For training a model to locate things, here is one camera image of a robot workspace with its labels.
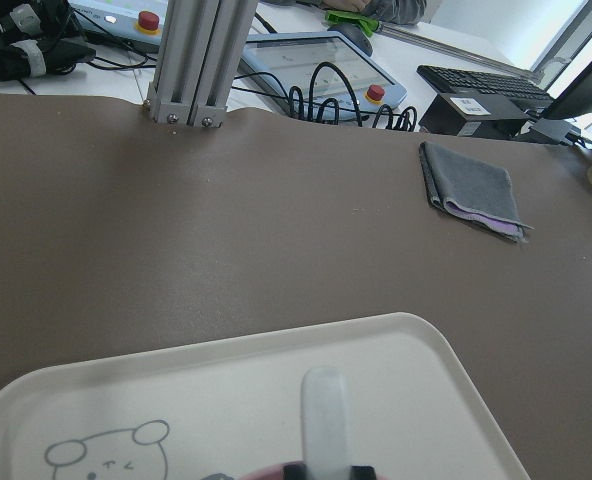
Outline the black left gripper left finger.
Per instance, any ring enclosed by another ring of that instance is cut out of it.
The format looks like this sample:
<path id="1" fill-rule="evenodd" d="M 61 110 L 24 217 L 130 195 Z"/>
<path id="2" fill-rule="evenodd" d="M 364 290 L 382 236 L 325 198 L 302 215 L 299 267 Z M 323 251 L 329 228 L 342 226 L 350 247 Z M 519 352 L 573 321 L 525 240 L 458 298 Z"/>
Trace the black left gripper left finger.
<path id="1" fill-rule="evenodd" d="M 307 480 L 307 467 L 304 463 L 286 463 L 282 466 L 283 480 Z"/>

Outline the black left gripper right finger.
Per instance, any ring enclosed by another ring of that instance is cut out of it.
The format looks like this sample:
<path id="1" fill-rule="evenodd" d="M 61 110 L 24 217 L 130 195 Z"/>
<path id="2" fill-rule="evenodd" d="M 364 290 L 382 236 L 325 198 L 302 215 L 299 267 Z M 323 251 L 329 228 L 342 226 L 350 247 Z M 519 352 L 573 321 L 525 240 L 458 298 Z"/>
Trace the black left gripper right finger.
<path id="1" fill-rule="evenodd" d="M 350 472 L 351 480 L 376 480 L 376 471 L 369 465 L 354 465 Z"/>

